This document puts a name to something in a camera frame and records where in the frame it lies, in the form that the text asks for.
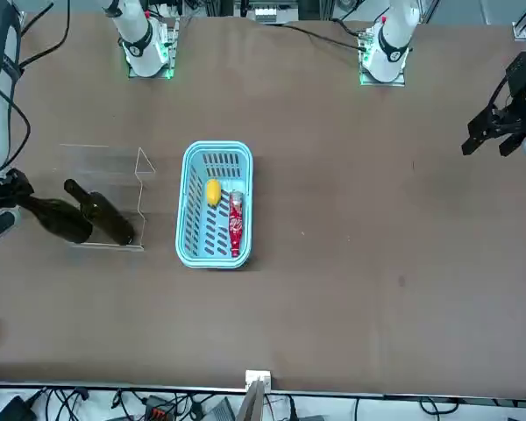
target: metal bracket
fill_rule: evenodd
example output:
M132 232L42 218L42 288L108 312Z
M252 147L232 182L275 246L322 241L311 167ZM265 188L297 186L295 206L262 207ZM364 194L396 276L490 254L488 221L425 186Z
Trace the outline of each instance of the metal bracket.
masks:
M271 393L271 372L261 370L245 371L245 390L248 390L253 382L262 381L265 393Z
M526 40L526 30L522 29L521 31L518 31L516 29L516 22L512 23L512 34L515 37L515 41L525 41Z

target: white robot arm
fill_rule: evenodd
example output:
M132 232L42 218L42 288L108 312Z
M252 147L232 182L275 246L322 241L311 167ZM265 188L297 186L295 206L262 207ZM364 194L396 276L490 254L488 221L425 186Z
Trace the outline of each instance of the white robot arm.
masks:
M156 18L147 19L139 0L98 1L117 27L127 61L138 76L153 76L168 64L167 27ZM20 21L14 0L0 0L0 236L19 219L12 191L31 190L23 173L10 169L11 161L19 152L18 149L11 153L10 120L12 108L17 108L13 102L14 90L23 73L18 65ZM25 119L19 109L16 111ZM25 140L29 131L28 125Z
M400 74L420 17L417 0L390 1L384 18L374 23L374 43L363 63L374 79L392 82Z

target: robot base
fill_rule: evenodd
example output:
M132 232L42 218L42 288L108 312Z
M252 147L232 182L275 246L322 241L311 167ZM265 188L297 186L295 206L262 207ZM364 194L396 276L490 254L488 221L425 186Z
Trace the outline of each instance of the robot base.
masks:
M174 27L168 28L166 23L160 23L160 36L163 40L160 43L161 54L168 57L167 64L165 64L154 76L150 76L145 79L172 79L175 71L175 56L177 53L177 40L179 38L179 23L180 18L174 18ZM123 49L123 55L127 65L127 75L130 78L142 78L143 76L137 75L132 69L131 64L126 59L126 55Z
M405 60L407 59L407 54L405 53L405 57L403 58L403 67L402 71L400 72L399 76L395 78L395 80L385 83L385 82L379 82L376 79L373 78L373 76L368 72L368 70L364 66L364 61L368 58L368 51L373 47L374 45L374 35L373 35L373 27L372 28L366 28L365 32L362 32L359 35L359 46L363 46L366 48L366 52L359 51L359 80L361 85L381 85L381 86L405 86L405 74L403 73L405 70Z

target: floor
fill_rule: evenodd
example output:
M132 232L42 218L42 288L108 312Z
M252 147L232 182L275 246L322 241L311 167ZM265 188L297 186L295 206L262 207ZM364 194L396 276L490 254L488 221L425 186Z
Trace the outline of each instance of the floor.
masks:
M35 393L36 389L0 389L0 410L14 397L20 396L23 399L29 398ZM33 411L38 416L38 419L45 418L46 395L41 398L33 406ZM122 407L111 409L111 402L114 396L113 391L92 391L89 393L89 399L85 403L78 403L75 406L74 414L81 420L112 420L114 418L124 417L124 410ZM140 392L139 396L149 396L148 393ZM157 397L171 400L174 394L156 393ZM216 406L226 395L214 396L206 401L203 406L205 413L208 413L214 406ZM197 402L203 400L209 395L197 395L195 400ZM242 403L242 396L227 396L231 408L235 415L238 414ZM131 393L123 393L124 406L131 416L139 419L144 414L144 406ZM401 402L401 401L378 401L378 400L359 400L358 414L355 417L355 403L356 400L352 398L331 398L331 397L300 397L295 396L295 407L298 417L312 417L322 416L325 420L338 421L352 421L357 419L359 421L388 421L398 419L401 421L431 421L435 417L424 413L417 402ZM268 405L263 410L263 421L281 421L288 419L290 414L290 406L288 398L285 396L270 396L269 402L273 407L273 413L268 409ZM439 410L448 410L453 405L439 404ZM55 419L60 409L60 401L53 397L49 403L49 419ZM188 410L180 406L179 411ZM518 421L526 421L526 408L504 408L504 407L487 407L479 405L460 405L458 410L451 415L442 416L444 421L497 421L511 419ZM64 410L60 416L60 420L68 420L69 415ZM180 421L188 421L190 418L181 417Z

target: red bottle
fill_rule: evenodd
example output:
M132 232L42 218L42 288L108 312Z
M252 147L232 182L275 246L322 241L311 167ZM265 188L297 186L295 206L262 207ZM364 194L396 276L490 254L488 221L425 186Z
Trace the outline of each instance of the red bottle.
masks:
M230 193L230 218L228 219L228 231L231 242L231 257L239 256L239 244L244 232L244 220L242 219L242 194L233 190Z

